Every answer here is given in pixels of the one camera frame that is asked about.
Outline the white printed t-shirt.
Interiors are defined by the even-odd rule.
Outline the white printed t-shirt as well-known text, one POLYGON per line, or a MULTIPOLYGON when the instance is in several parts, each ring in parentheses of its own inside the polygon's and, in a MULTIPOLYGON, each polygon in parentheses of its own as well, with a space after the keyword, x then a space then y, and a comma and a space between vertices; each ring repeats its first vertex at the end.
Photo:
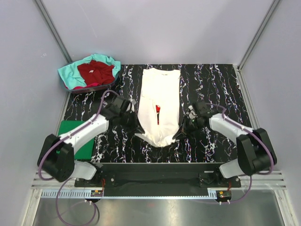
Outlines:
POLYGON ((144 69, 138 107, 138 119, 144 134, 136 136, 153 147, 175 142, 179 129, 180 70, 144 69))

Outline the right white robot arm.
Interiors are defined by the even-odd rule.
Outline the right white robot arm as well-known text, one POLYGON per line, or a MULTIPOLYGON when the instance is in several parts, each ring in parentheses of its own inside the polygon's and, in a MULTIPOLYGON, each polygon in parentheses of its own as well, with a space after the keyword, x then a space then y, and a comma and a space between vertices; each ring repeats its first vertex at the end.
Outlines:
POLYGON ((219 166, 214 182, 225 186, 230 178, 247 175, 269 175, 277 163, 277 157, 265 129, 253 129, 239 124, 226 116, 225 107, 206 102, 196 102, 188 112, 173 136, 174 140, 184 139, 208 127, 232 141, 237 147, 237 158, 219 166))

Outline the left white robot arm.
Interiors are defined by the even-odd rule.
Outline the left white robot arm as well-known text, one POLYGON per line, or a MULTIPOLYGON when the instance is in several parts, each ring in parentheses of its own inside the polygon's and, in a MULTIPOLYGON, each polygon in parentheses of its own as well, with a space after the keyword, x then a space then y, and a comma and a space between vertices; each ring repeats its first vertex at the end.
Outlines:
POLYGON ((78 178, 91 186, 99 185, 102 180, 100 167, 75 160, 75 154, 97 135, 118 125, 124 130, 143 134, 134 105, 135 101, 118 96, 78 127, 60 136, 48 135, 37 161, 38 172, 45 171, 58 182, 78 178))

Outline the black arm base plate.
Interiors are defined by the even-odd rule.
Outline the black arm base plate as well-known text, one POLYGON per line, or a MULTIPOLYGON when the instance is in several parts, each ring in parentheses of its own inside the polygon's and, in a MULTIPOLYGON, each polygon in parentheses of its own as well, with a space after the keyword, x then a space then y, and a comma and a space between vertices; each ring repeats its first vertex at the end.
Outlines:
POLYGON ((240 188, 237 176, 223 179, 218 163, 105 163, 92 180, 76 179, 74 186, 104 188, 108 198, 201 198, 208 188, 240 188))

